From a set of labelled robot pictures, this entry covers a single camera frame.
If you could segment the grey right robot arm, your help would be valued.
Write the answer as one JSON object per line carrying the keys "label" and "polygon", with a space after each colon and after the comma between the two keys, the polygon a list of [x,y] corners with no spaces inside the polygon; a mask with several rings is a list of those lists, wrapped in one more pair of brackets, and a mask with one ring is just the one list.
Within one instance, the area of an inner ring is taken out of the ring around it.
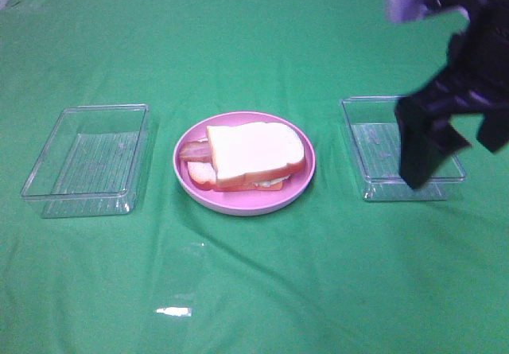
{"label": "grey right robot arm", "polygon": [[421,188],[441,164],[470,144],[451,125],[453,115],[481,114],[476,138],[497,152],[508,143],[508,0],[386,0],[393,22],[448,10],[468,15],[466,30],[450,39],[446,65],[394,109],[400,177]]}

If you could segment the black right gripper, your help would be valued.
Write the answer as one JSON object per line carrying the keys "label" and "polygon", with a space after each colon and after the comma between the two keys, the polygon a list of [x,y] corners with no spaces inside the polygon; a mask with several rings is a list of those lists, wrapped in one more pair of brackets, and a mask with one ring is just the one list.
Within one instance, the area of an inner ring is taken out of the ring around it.
{"label": "black right gripper", "polygon": [[495,154],[508,144],[508,20],[477,19],[453,35],[447,64],[394,109],[401,137],[400,177],[420,189],[470,142],[451,124],[482,115],[477,141]]}

